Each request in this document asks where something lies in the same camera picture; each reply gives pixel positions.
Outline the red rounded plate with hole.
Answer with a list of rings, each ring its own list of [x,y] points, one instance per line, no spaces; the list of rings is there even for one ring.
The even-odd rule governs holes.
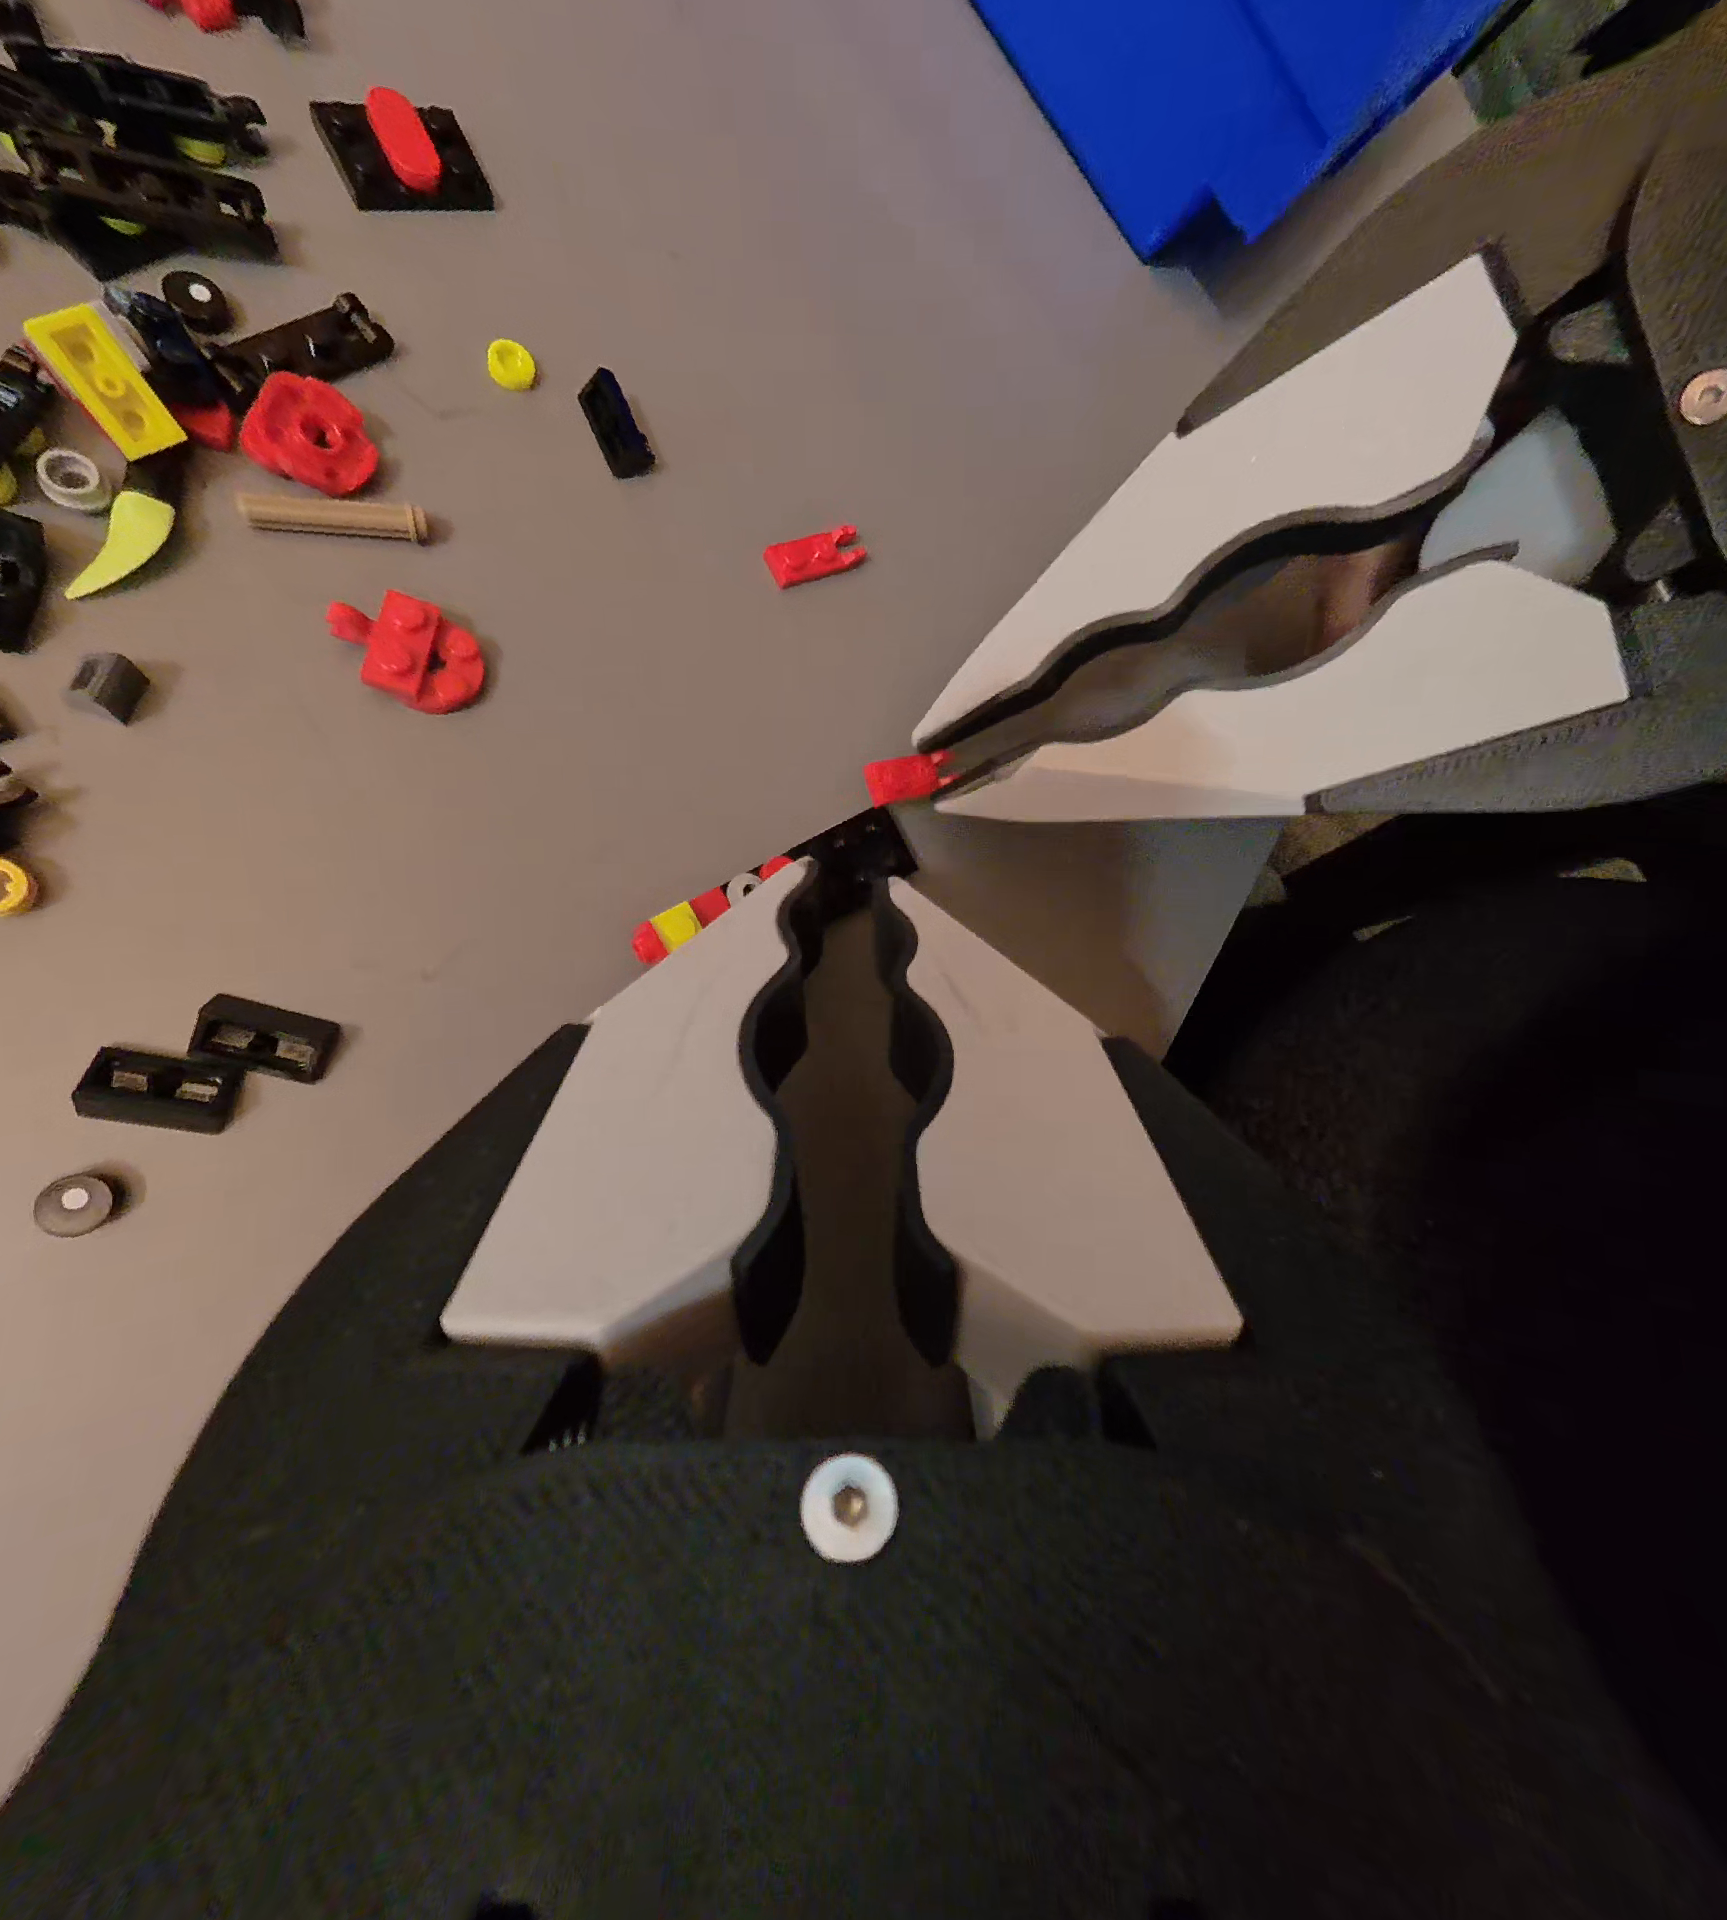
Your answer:
[[[364,413],[336,386],[294,373],[272,373],[262,382],[240,425],[238,451],[328,498],[358,495],[380,471]]]

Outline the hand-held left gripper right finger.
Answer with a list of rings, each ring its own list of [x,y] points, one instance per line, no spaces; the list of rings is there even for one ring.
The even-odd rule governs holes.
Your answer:
[[[1004,1423],[1044,1371],[1232,1349],[1242,1310],[1092,1020],[892,879],[876,889],[900,1148],[894,1284],[920,1357]]]

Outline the dark blue lego piece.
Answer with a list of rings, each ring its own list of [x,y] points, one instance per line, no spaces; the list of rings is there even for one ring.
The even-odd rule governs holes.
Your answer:
[[[148,379],[170,406],[226,406],[222,382],[198,336],[170,303],[116,285],[102,288],[106,308],[138,336],[146,353]]]

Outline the black lego hinge plate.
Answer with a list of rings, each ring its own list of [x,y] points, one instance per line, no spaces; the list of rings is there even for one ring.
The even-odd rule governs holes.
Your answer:
[[[242,414],[276,375],[336,386],[384,367],[396,357],[396,336],[358,295],[344,292],[310,315],[210,346],[206,357]]]

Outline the pile of lego pieces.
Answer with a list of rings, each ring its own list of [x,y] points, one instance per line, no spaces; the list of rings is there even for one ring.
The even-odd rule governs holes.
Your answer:
[[[178,69],[60,44],[34,4],[0,4],[0,228],[110,281],[192,255],[274,263],[278,235],[238,167],[268,116]]]

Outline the black red yellow lego assembly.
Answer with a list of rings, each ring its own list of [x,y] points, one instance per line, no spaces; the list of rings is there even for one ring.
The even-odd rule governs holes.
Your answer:
[[[638,962],[644,966],[664,962],[706,932],[710,925],[724,919],[740,901],[754,895],[758,886],[800,861],[818,864],[814,899],[826,922],[836,922],[870,906],[878,883],[910,880],[920,873],[918,855],[894,813],[872,807],[640,922],[632,934]]]

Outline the blue plastic bin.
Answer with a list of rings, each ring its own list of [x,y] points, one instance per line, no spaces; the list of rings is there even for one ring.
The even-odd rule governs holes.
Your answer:
[[[1142,264],[1276,228],[1448,75],[1500,3],[976,3]]]

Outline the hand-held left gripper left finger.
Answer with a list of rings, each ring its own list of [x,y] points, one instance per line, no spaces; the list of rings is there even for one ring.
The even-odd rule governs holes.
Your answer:
[[[818,877],[812,859],[786,863],[574,1028],[444,1305],[450,1342],[668,1371],[776,1355],[804,1279],[778,1095],[806,1051]]]

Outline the tan lego axle pin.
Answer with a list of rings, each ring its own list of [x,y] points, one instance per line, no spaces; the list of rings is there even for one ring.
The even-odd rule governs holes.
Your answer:
[[[238,493],[236,509],[256,532],[416,546],[434,540],[432,518],[412,503]]]

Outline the yellow lego plate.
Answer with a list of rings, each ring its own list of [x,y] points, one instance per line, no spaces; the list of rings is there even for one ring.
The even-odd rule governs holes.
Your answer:
[[[188,445],[188,432],[88,303],[22,323],[22,336],[108,443],[132,465]]]

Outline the small black lego plate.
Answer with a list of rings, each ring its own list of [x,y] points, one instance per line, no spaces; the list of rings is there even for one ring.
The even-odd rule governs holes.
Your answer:
[[[580,391],[580,409],[614,479],[634,483],[658,468],[656,451],[610,367],[600,367],[588,376]]]

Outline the short lime lego claw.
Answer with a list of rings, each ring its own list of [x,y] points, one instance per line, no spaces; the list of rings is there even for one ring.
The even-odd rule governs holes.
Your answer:
[[[108,511],[102,548],[64,589],[64,598],[82,605],[142,575],[170,545],[178,517],[174,498],[142,489],[120,491]]]

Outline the red round plate with clip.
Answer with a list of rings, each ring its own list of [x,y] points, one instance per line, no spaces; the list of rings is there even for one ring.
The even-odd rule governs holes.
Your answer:
[[[472,708],[486,692],[482,643],[434,602],[392,589],[374,614],[336,600],[324,619],[334,638],[362,651],[362,685],[402,708],[444,716]]]

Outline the black plate with red tile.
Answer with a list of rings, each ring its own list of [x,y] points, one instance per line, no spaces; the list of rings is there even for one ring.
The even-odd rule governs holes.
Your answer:
[[[490,215],[496,195],[460,120],[372,87],[360,102],[314,101],[312,128],[364,215]]]

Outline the short black lego plate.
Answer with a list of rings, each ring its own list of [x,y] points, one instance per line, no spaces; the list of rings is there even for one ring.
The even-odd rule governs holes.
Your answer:
[[[314,1086],[336,1060],[344,1036],[338,1020],[220,992],[204,1001],[188,1055]]]
[[[102,1046],[70,1107],[84,1121],[216,1139],[232,1124],[248,1069],[134,1046]]]

